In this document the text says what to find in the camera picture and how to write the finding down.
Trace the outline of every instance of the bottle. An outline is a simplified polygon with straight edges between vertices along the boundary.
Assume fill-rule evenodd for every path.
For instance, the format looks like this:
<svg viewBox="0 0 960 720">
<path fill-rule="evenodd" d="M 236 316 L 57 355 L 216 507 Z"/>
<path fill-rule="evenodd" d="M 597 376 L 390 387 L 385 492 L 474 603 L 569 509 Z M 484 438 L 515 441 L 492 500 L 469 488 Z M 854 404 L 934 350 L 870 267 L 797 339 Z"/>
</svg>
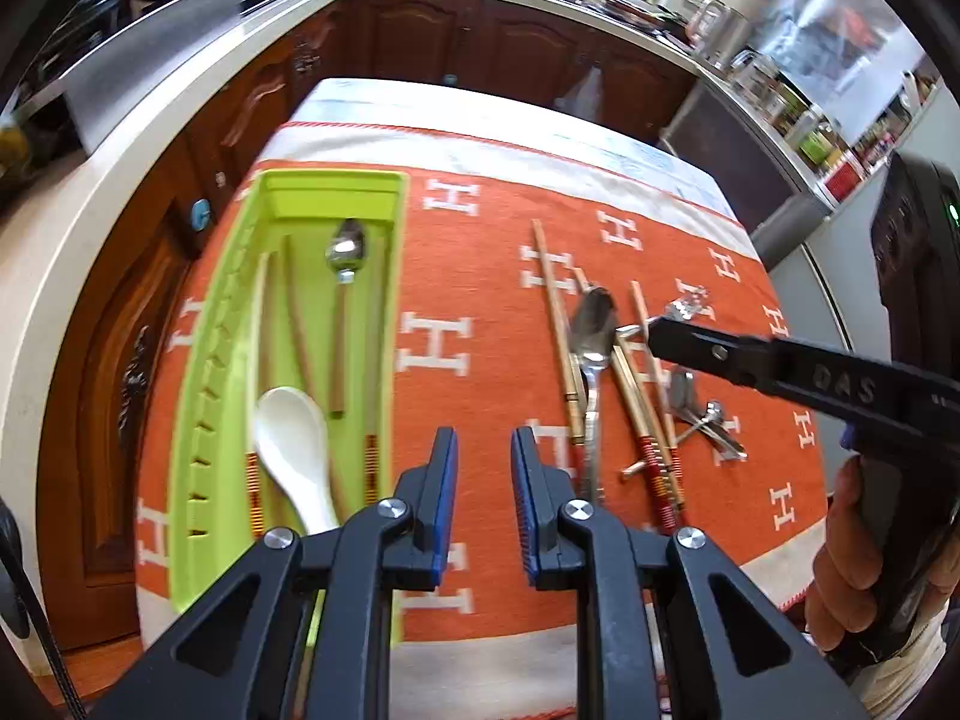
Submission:
<svg viewBox="0 0 960 720">
<path fill-rule="evenodd" d="M 819 170 L 833 151 L 836 136 L 829 119 L 824 119 L 818 127 L 803 139 L 798 153 L 810 170 Z"/>
<path fill-rule="evenodd" d="M 920 113 L 920 105 L 922 104 L 920 103 L 920 89 L 917 86 L 917 79 L 906 70 L 904 70 L 904 90 L 901 91 L 899 100 L 904 110 L 910 114 L 911 119 Z"/>
<path fill-rule="evenodd" d="M 797 123 L 790 128 L 790 131 L 787 132 L 784 140 L 786 145 L 793 148 L 796 151 L 800 148 L 800 144 L 806 140 L 806 137 L 817 128 L 817 124 L 820 121 L 820 117 L 824 114 L 823 110 L 814 103 L 810 106 L 808 110 L 803 113 L 803 116 L 800 116 L 800 119 L 797 119 Z"/>
</svg>

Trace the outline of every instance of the white h pattern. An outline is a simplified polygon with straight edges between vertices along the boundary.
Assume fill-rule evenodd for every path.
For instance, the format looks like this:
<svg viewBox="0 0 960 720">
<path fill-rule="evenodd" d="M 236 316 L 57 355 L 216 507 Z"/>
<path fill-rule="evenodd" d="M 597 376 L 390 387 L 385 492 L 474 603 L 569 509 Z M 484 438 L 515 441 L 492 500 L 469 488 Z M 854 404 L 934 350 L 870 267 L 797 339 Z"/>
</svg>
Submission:
<svg viewBox="0 0 960 720">
<path fill-rule="evenodd" d="M 613 227 L 616 228 L 616 232 L 612 235 L 608 230 L 600 230 L 600 240 L 605 244 L 623 244 L 627 245 L 627 247 L 635 248 L 637 251 L 642 249 L 640 238 L 627 238 L 624 235 L 624 232 L 627 230 L 637 232 L 637 223 L 634 221 L 612 217 L 603 211 L 597 211 L 597 220 L 599 220 L 601 224 L 612 224 Z"/>
<path fill-rule="evenodd" d="M 566 471 L 569 476 L 576 476 L 576 469 L 570 466 L 570 456 L 568 453 L 568 444 L 570 441 L 570 429 L 566 425 L 541 425 L 535 419 L 528 419 L 527 426 L 533 430 L 534 439 L 539 443 L 540 439 L 553 440 L 553 464 L 558 469 Z"/>
<path fill-rule="evenodd" d="M 445 184 L 431 178 L 426 182 L 426 188 L 431 191 L 439 190 L 446 192 L 446 199 L 444 200 L 425 197 L 424 208 L 427 210 L 443 208 L 443 210 L 446 211 L 459 211 L 462 214 L 471 215 L 472 217 L 479 214 L 479 206 L 475 202 L 459 202 L 461 194 L 467 194 L 470 197 L 480 196 L 480 187 L 476 184 L 470 184 L 469 186 Z"/>
<path fill-rule="evenodd" d="M 794 424 L 800 428 L 800 432 L 797 434 L 797 437 L 800 440 L 800 449 L 803 449 L 807 446 L 815 446 L 817 443 L 817 437 L 814 433 L 810 432 L 809 429 L 813 423 L 812 418 L 810 418 L 810 412 L 794 412 L 793 421 Z"/>
<path fill-rule="evenodd" d="M 140 565 L 152 562 L 155 565 L 166 567 L 169 565 L 167 560 L 166 541 L 164 539 L 163 529 L 167 525 L 167 515 L 163 512 L 157 512 L 156 509 L 148 509 L 143 505 L 143 498 L 136 499 L 136 521 L 150 522 L 154 525 L 154 547 L 147 549 L 141 539 L 136 540 L 136 561 Z"/>
<path fill-rule="evenodd" d="M 775 336 L 789 336 L 790 331 L 784 324 L 784 313 L 775 308 L 763 307 L 763 312 L 767 314 L 768 319 L 773 319 L 770 323 L 770 332 Z"/>
<path fill-rule="evenodd" d="M 456 333 L 460 338 L 470 337 L 470 317 L 457 322 L 445 319 L 417 319 L 412 311 L 403 312 L 400 318 L 400 333 L 413 333 L 426 330 L 426 354 L 415 355 L 410 349 L 397 349 L 397 371 L 404 372 L 411 367 L 438 367 L 455 370 L 458 376 L 466 376 L 469 371 L 470 356 L 461 352 L 453 357 L 443 357 L 443 333 Z"/>
<path fill-rule="evenodd" d="M 736 272 L 736 268 L 733 267 L 733 257 L 728 254 L 721 254 L 718 251 L 714 251 L 710 247 L 707 247 L 707 251 L 710 252 L 710 256 L 712 256 L 714 260 L 720 263 L 720 265 L 714 265 L 714 268 L 717 269 L 717 275 L 731 278 L 733 281 L 740 280 L 740 274 L 738 274 L 738 272 Z"/>
<path fill-rule="evenodd" d="M 467 544 L 462 541 L 450 544 L 450 551 L 446 560 L 453 571 L 467 570 Z M 461 587 L 453 595 L 440 595 L 439 590 L 433 592 L 400 595 L 400 608 L 438 608 L 439 610 L 457 610 L 461 614 L 473 613 L 473 592 L 469 587 Z"/>
<path fill-rule="evenodd" d="M 564 254 L 548 254 L 546 255 L 549 260 L 557 265 L 563 265 L 565 268 L 573 268 L 573 256 L 569 253 Z M 539 262 L 539 253 L 532 250 L 531 247 L 522 245 L 520 247 L 520 259 L 527 260 L 536 260 Z M 577 293 L 577 283 L 572 278 L 558 279 L 554 274 L 554 281 L 557 284 L 557 288 L 565 290 L 570 293 L 570 295 L 576 295 Z M 537 276 L 534 272 L 531 271 L 520 271 L 520 285 L 529 289 L 531 287 L 542 287 L 544 285 L 544 278 L 542 276 Z"/>
<path fill-rule="evenodd" d="M 780 514 L 774 514 L 774 528 L 778 531 L 779 529 L 786 525 L 788 522 L 797 521 L 797 513 L 794 511 L 793 507 L 790 507 L 790 511 L 786 511 L 786 499 L 793 497 L 793 488 L 790 487 L 790 483 L 786 483 L 786 487 L 783 490 L 774 490 L 770 488 L 770 503 L 773 506 L 779 504 L 781 508 Z"/>
<path fill-rule="evenodd" d="M 186 298 L 184 304 L 181 306 L 181 312 L 179 317 L 183 319 L 184 317 L 189 316 L 189 314 L 200 314 L 203 311 L 203 300 L 194 300 L 193 298 Z M 170 351 L 175 349 L 178 346 L 193 346 L 193 334 L 192 333 L 181 333 L 179 330 L 175 330 L 170 334 L 170 337 L 167 338 L 167 346 L 165 351 Z"/>
</svg>

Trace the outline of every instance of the white countertop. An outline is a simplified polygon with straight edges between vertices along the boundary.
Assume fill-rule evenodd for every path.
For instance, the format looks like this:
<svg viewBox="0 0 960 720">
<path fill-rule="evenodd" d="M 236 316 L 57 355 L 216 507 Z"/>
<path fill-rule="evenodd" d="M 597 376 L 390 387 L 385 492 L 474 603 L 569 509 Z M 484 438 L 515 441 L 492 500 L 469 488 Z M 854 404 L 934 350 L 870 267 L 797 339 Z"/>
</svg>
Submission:
<svg viewBox="0 0 960 720">
<path fill-rule="evenodd" d="M 331 1 L 280 0 L 246 18 L 161 81 L 88 160 L 55 165 L 6 211 L 0 228 L 0 494 L 21 525 L 25 565 L 38 589 L 40 428 L 83 282 L 131 194 L 176 134 L 237 71 Z M 561 0 L 501 1 L 577 20 L 703 74 L 678 50 L 592 10 Z"/>
</svg>

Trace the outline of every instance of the cabinet door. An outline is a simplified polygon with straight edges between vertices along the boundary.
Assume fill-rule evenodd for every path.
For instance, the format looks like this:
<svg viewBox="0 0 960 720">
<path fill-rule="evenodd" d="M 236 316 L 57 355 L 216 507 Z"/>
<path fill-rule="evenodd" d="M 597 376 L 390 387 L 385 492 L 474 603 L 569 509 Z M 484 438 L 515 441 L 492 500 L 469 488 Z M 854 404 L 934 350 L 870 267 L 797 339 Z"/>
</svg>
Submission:
<svg viewBox="0 0 960 720">
<path fill-rule="evenodd" d="M 190 151 L 215 218 L 270 136 L 293 113 L 292 45 L 288 36 L 268 47 L 187 124 Z"/>
<path fill-rule="evenodd" d="M 605 36 L 597 52 L 603 74 L 599 124 L 656 143 L 693 87 L 694 77 L 624 40 Z"/>
<path fill-rule="evenodd" d="M 367 79 L 453 82 L 475 0 L 356 0 L 352 64 Z"/>
<path fill-rule="evenodd" d="M 64 649 L 138 630 L 137 458 L 160 340 L 198 250 L 182 211 L 191 170 L 177 141 L 133 194 L 86 279 L 56 362 L 40 436 L 37 547 L 47 614 Z"/>
<path fill-rule="evenodd" d="M 589 69 L 592 30 L 521 5 L 486 1 L 464 88 L 552 108 Z"/>
<path fill-rule="evenodd" d="M 346 15 L 347 4 L 337 1 L 294 29 L 294 109 L 320 81 L 344 74 Z"/>
</svg>

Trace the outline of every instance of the stainless steel appliance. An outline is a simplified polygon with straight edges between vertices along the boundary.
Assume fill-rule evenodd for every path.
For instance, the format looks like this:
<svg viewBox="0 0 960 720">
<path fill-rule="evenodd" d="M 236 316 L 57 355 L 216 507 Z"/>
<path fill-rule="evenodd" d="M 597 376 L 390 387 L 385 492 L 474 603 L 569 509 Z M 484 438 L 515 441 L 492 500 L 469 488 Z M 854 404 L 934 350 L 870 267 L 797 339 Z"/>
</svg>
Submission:
<svg viewBox="0 0 960 720">
<path fill-rule="evenodd" d="M 710 69 L 726 73 L 750 37 L 750 20 L 719 0 L 704 0 L 686 27 L 693 55 Z"/>
<path fill-rule="evenodd" d="M 240 0 L 174 0 L 125 26 L 14 113 L 90 156 L 166 76 L 240 23 Z"/>
</svg>

